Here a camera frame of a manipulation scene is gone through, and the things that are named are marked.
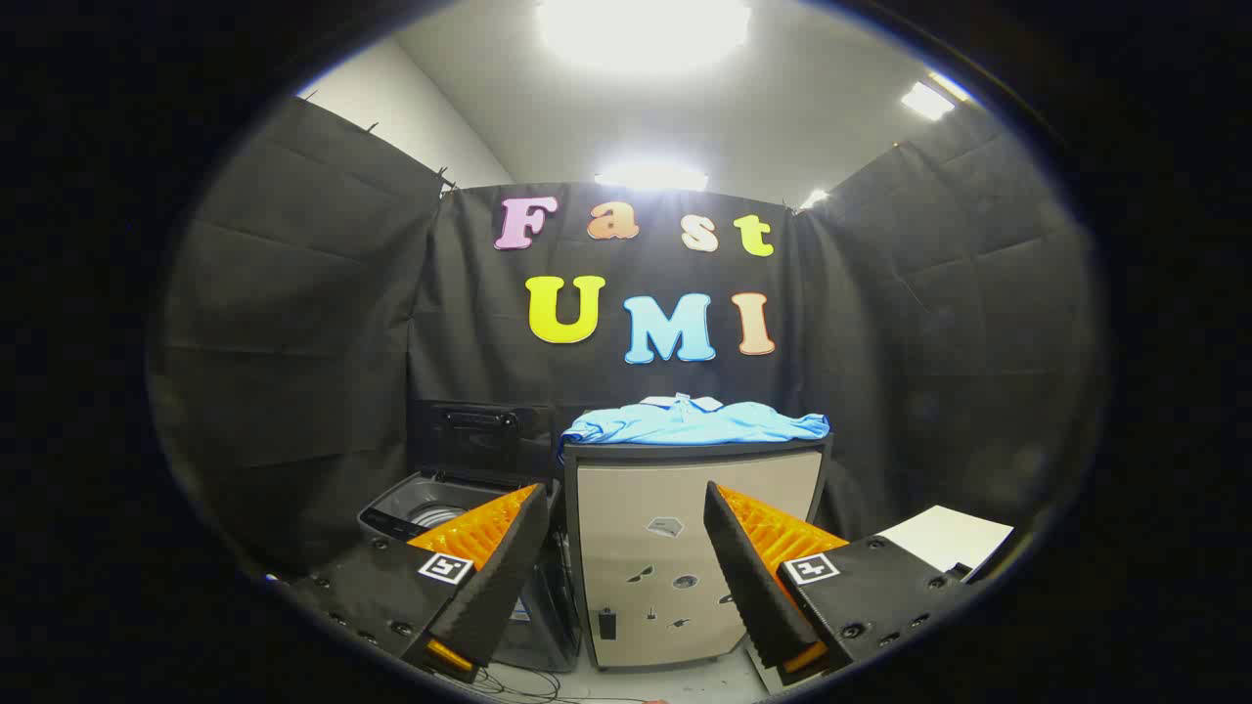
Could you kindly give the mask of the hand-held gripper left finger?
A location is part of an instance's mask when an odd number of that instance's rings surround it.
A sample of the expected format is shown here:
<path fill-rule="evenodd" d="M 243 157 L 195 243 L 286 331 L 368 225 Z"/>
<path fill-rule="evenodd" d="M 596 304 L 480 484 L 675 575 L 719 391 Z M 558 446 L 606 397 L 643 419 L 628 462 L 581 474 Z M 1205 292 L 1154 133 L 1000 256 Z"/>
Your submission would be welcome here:
<path fill-rule="evenodd" d="M 545 544 L 542 484 L 419 532 L 367 509 L 376 532 L 309 575 L 285 598 L 389 658 L 454 681 L 475 681 L 495 655 Z"/>

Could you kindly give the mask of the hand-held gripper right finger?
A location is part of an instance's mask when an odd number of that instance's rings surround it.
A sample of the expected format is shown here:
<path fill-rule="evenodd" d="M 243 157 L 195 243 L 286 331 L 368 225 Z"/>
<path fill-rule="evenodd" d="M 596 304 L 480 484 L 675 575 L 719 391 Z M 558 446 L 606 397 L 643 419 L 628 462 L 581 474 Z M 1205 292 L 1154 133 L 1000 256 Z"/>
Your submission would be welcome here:
<path fill-rule="evenodd" d="M 846 541 L 712 481 L 704 526 L 747 638 L 782 684 L 904 646 L 973 598 L 962 571 L 889 537 Z"/>

